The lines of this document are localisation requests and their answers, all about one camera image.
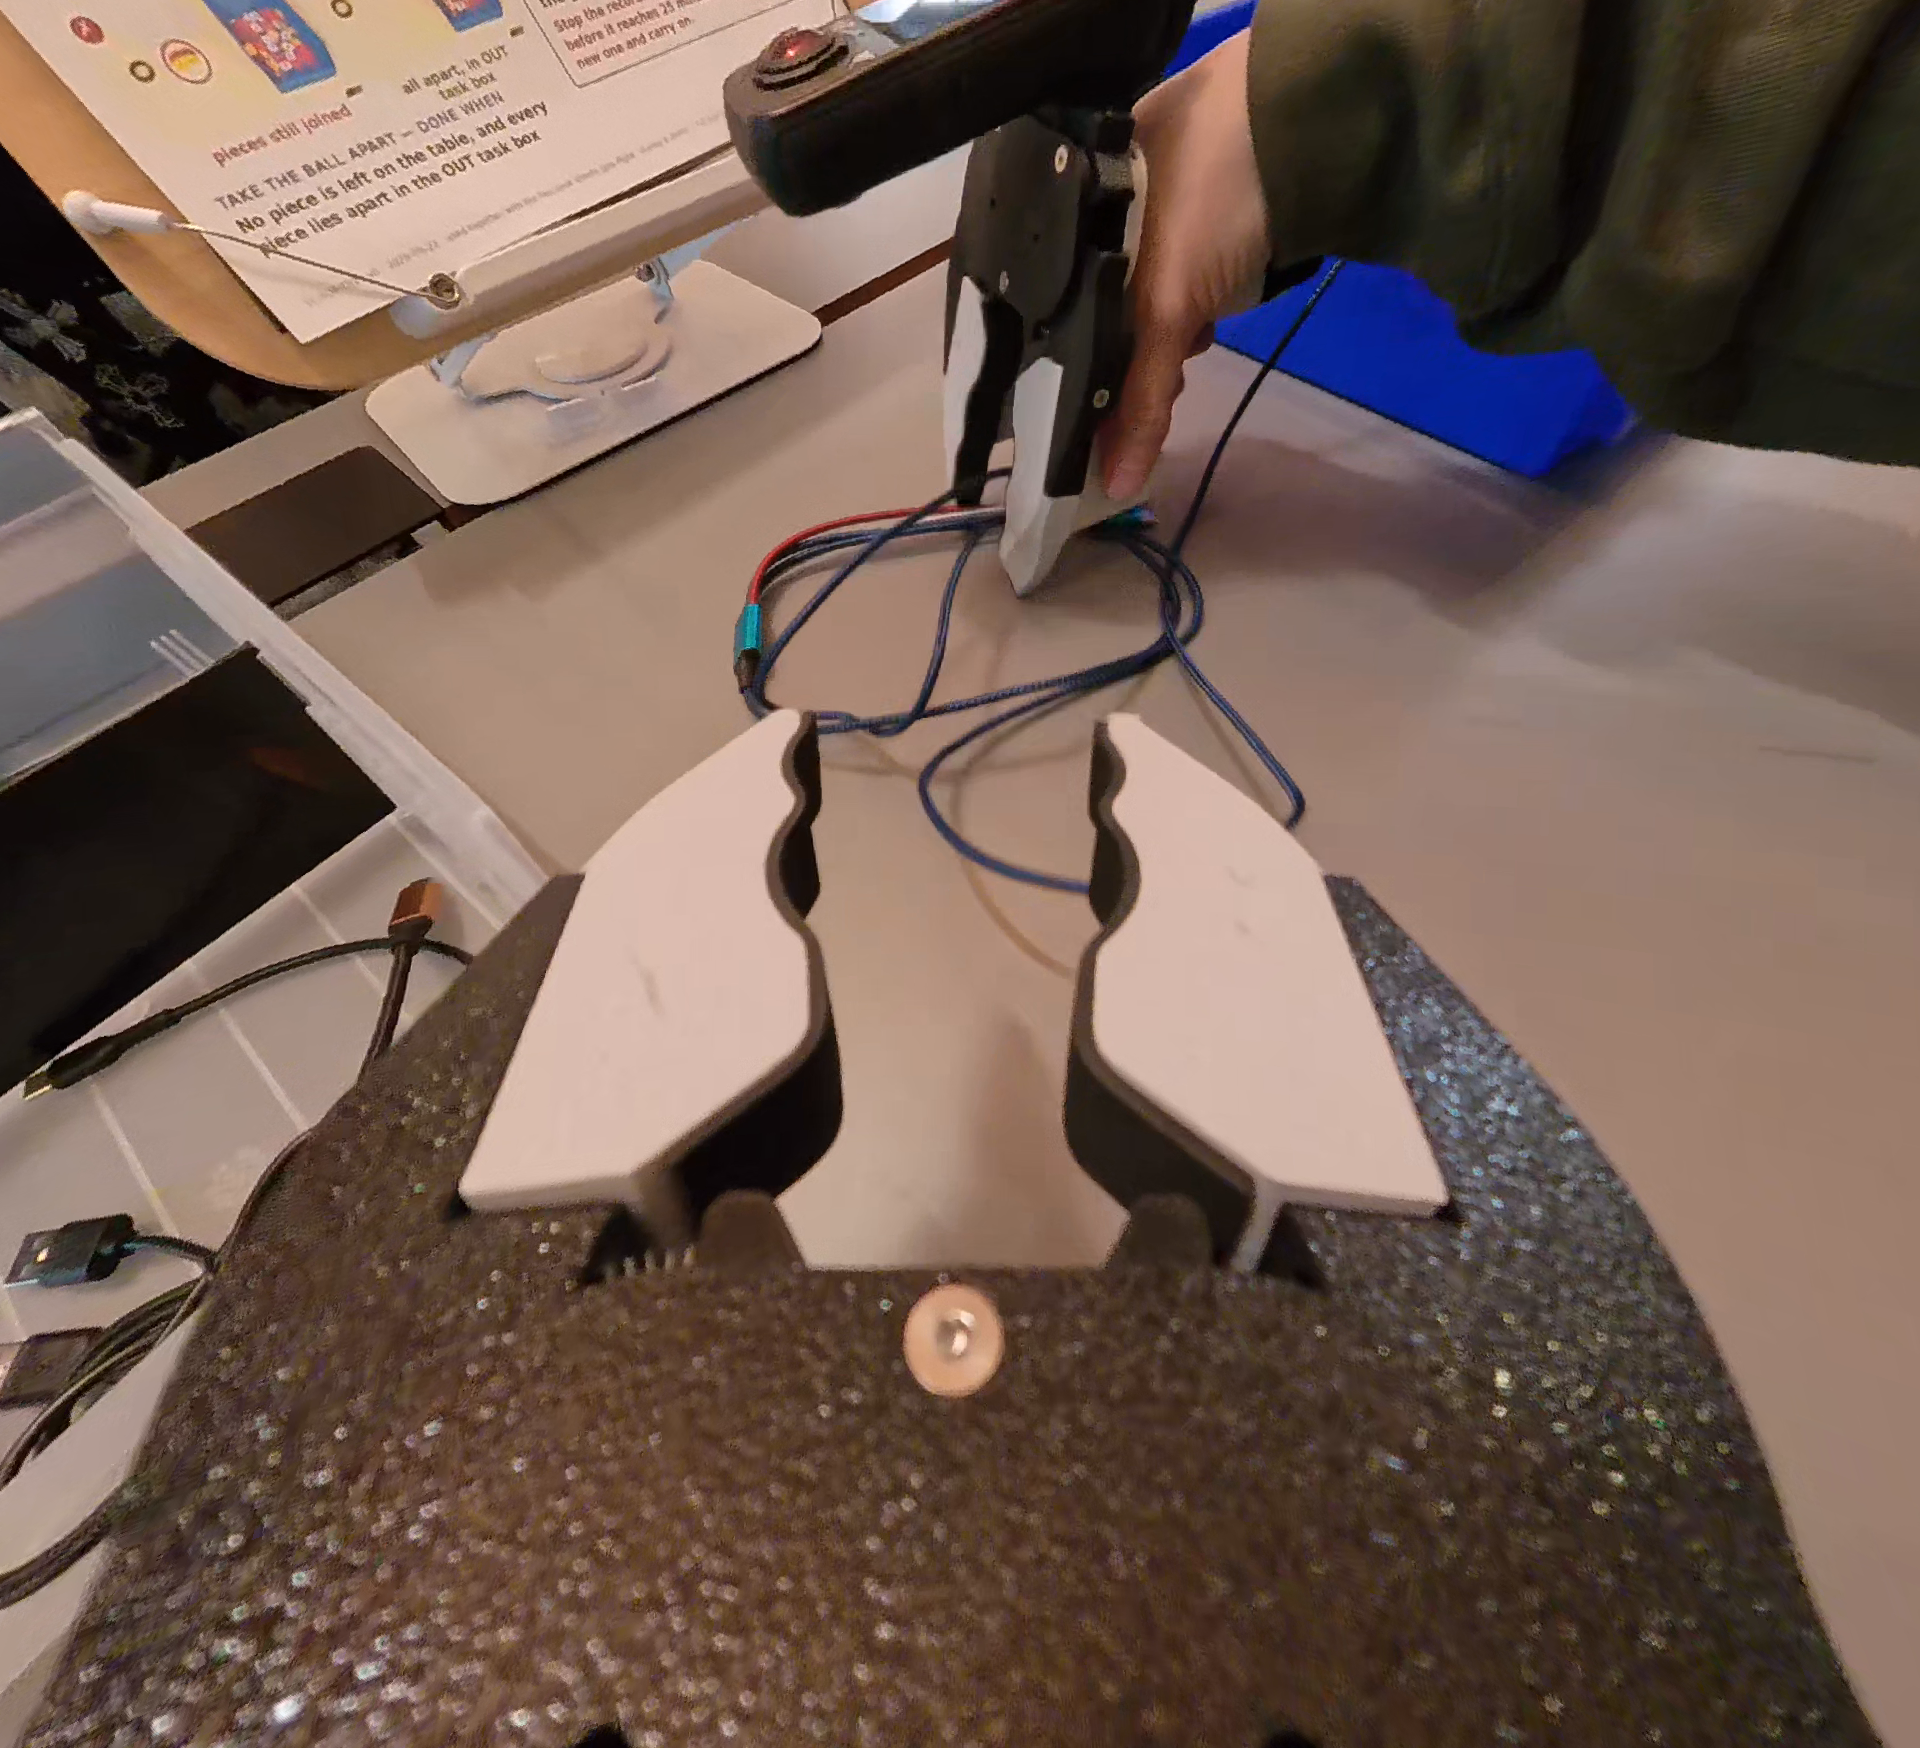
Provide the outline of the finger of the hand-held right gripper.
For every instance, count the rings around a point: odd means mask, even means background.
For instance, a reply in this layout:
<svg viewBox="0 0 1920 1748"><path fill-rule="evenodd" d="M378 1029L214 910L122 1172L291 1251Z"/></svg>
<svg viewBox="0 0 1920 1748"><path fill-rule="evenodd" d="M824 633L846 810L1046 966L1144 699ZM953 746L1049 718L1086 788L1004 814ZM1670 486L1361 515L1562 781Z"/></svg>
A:
<svg viewBox="0 0 1920 1748"><path fill-rule="evenodd" d="M1063 368L1024 368L1012 396L1012 470L1002 505L997 559L1019 598L1031 598L1047 582L1075 536L1114 520L1112 499L1099 470L1086 466L1065 494L1046 490L1052 445L1068 437L1062 415Z"/></svg>
<svg viewBox="0 0 1920 1748"><path fill-rule="evenodd" d="M947 280L944 447L956 502L979 502L1024 359L1019 312L974 277Z"/></svg>

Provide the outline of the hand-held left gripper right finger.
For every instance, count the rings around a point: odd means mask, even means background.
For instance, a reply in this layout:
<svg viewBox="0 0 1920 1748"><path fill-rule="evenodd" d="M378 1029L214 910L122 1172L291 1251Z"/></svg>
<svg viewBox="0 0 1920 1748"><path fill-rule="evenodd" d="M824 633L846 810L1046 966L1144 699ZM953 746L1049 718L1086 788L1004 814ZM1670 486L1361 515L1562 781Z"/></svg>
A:
<svg viewBox="0 0 1920 1748"><path fill-rule="evenodd" d="M1092 739L1068 1148L1120 1208L1180 1198L1230 1271L1305 1211L1410 1220L1452 1192L1330 884L1261 803L1132 715Z"/></svg>

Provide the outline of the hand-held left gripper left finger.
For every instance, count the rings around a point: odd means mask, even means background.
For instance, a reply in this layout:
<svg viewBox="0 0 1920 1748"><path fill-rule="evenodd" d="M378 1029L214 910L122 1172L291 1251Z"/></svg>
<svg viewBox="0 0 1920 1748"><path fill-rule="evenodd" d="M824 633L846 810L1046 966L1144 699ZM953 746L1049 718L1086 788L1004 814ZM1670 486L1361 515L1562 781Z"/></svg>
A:
<svg viewBox="0 0 1920 1748"><path fill-rule="evenodd" d="M459 1198L701 1217L779 1197L841 1130L814 717L779 708L655 794L573 880Z"/></svg>

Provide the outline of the blue plastic bin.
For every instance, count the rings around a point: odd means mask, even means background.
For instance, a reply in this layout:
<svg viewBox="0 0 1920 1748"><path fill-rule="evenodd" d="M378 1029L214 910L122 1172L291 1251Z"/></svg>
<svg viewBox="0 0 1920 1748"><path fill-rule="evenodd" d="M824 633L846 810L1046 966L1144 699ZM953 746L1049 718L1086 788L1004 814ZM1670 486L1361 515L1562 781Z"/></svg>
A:
<svg viewBox="0 0 1920 1748"><path fill-rule="evenodd" d="M1473 348L1449 306L1393 267L1324 262L1217 322L1222 346L1523 479L1626 438L1638 416L1582 351Z"/></svg>

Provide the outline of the clear plastic organizer box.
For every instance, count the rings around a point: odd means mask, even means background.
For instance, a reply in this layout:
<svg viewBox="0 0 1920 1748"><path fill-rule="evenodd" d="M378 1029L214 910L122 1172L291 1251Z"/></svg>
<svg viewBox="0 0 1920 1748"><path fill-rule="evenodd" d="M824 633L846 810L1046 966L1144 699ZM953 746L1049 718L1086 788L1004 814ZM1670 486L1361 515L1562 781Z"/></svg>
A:
<svg viewBox="0 0 1920 1748"><path fill-rule="evenodd" d="M42 416L4 419L4 785L139 708L183 705L219 658L257 655L293 735L319 735L370 781L377 818L323 846L312 867L271 869L206 944L164 949L101 1022L56 1029L55 1054L296 951L370 938L398 890L438 880L438 934L476 951L538 894L547 871L457 775L293 626ZM162 1032L99 1078L34 1099L4 1087L4 1267L28 1233L91 1213L143 1231L223 1240L295 1135L346 1091L370 1031L377 956L277 977Z"/></svg>

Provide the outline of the person's right forearm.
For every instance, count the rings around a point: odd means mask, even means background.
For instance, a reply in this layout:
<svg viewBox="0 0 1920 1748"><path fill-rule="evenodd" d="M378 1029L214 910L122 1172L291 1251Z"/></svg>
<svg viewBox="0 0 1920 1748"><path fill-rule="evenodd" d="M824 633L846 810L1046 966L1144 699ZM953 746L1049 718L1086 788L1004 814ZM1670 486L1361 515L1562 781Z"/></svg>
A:
<svg viewBox="0 0 1920 1748"><path fill-rule="evenodd" d="M1418 277L1691 438L1919 461L1919 0L1261 0L1281 266Z"/></svg>

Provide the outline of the grey desk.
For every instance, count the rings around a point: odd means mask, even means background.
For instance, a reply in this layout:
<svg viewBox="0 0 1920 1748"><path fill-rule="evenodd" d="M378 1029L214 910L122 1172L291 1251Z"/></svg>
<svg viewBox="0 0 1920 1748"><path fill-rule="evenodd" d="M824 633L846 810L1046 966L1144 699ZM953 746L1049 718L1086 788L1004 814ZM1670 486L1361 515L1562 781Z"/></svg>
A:
<svg viewBox="0 0 1920 1748"><path fill-rule="evenodd" d="M944 266L296 633L578 867L741 726L760 554L925 494ZM1308 850L1634 1189L1861 1703L1917 1744L1917 475L1642 441L1522 484L1270 378L1189 548L1198 661L1301 783ZM1059 1130L1092 918L930 834L941 739L822 750L846 1113L787 1220L837 1265L1092 1262L1116 1211Z"/></svg>

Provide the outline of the person's right hand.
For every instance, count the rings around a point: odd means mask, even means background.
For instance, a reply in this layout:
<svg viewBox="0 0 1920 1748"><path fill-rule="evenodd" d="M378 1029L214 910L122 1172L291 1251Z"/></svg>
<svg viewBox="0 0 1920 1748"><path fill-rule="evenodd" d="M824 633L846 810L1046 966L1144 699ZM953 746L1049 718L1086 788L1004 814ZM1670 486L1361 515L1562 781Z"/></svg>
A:
<svg viewBox="0 0 1920 1748"><path fill-rule="evenodd" d="M1162 456L1186 364L1217 321L1253 304L1267 269L1250 46L1250 31L1234 34L1135 109L1146 174L1130 276L1135 338L1100 437L1105 490L1124 505L1139 502Z"/></svg>

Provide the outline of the instruction sheet on wooden stand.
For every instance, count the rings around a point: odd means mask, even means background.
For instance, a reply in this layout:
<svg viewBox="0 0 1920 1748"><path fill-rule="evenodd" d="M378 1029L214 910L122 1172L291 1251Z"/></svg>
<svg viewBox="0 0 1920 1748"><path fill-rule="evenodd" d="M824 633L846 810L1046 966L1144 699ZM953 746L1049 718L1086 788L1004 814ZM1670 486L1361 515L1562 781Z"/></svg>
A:
<svg viewBox="0 0 1920 1748"><path fill-rule="evenodd" d="M514 499L821 341L814 315L701 260L764 208L730 138L312 342L267 312L217 260L215 231L176 212L7 18L4 149L164 333L263 381L366 389L382 437L452 505Z"/></svg>

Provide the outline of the printed instruction sheet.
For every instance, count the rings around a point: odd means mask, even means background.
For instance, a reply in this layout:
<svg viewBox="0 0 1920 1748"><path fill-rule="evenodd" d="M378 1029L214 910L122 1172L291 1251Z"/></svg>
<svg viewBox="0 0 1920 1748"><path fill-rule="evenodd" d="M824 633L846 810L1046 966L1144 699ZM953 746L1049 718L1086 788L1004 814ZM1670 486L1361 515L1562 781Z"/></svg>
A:
<svg viewBox="0 0 1920 1748"><path fill-rule="evenodd" d="M725 138L721 85L830 0L4 0L298 342Z"/></svg>

